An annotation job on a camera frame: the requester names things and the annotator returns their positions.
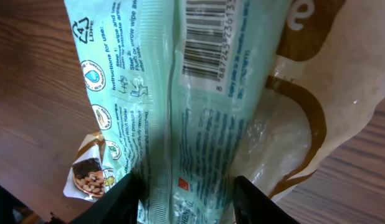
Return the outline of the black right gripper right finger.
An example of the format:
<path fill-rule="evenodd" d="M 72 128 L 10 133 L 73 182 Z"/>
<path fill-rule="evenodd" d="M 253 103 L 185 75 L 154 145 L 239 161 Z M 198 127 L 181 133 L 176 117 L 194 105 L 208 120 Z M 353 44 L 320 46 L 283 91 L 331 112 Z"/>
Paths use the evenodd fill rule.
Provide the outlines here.
<path fill-rule="evenodd" d="M 299 224 L 242 175 L 235 178 L 232 202 L 236 224 Z"/>

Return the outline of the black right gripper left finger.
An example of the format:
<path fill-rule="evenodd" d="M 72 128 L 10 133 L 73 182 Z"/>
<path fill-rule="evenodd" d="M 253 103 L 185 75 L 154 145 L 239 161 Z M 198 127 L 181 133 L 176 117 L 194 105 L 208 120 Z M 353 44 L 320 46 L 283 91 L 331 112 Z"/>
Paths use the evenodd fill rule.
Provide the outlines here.
<path fill-rule="evenodd" d="M 127 174 L 70 224 L 137 224 L 141 179 Z"/>

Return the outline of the brown white snack wrapper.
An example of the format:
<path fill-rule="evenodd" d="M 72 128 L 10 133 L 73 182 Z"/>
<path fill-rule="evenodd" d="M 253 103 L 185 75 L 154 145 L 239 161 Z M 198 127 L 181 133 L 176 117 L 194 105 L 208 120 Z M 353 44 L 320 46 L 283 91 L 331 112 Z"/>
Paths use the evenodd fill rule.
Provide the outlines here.
<path fill-rule="evenodd" d="M 102 133 L 86 135 L 70 168 L 63 193 L 66 197 L 96 202 L 116 184 L 113 169 L 102 165 L 105 140 Z"/>

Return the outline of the teal white snack packet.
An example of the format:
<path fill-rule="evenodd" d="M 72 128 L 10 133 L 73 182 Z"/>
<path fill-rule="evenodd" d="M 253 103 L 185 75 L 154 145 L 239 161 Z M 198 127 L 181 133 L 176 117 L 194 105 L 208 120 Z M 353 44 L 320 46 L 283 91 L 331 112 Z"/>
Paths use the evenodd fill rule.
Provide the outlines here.
<path fill-rule="evenodd" d="M 144 183 L 135 223 L 220 223 L 229 170 L 290 1 L 66 1 L 105 140 L 104 192 Z"/>

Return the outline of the brown Pantree snack packet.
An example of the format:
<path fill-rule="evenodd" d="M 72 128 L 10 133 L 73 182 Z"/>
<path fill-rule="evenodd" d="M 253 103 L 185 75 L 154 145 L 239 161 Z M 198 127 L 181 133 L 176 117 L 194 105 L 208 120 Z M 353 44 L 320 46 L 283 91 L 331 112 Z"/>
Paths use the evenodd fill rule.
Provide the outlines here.
<path fill-rule="evenodd" d="M 231 174 L 272 200 L 358 134 L 385 98 L 385 0 L 294 1 Z"/>

